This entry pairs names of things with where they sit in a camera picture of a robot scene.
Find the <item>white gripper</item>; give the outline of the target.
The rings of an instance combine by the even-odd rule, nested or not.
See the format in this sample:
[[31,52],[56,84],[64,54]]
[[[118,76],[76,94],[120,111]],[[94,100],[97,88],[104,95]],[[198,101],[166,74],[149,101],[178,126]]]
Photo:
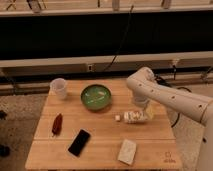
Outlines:
[[151,105],[147,105],[149,103],[149,99],[146,96],[140,95],[138,93],[133,93],[133,103],[144,109],[145,116],[152,120],[154,118],[154,112]]

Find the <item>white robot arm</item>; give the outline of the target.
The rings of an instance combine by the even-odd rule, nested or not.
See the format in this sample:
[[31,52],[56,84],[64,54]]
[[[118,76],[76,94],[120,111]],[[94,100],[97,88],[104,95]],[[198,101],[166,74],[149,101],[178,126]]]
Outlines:
[[205,129],[195,171],[213,171],[213,97],[159,85],[148,67],[130,75],[126,84],[137,105],[152,99],[202,124]]

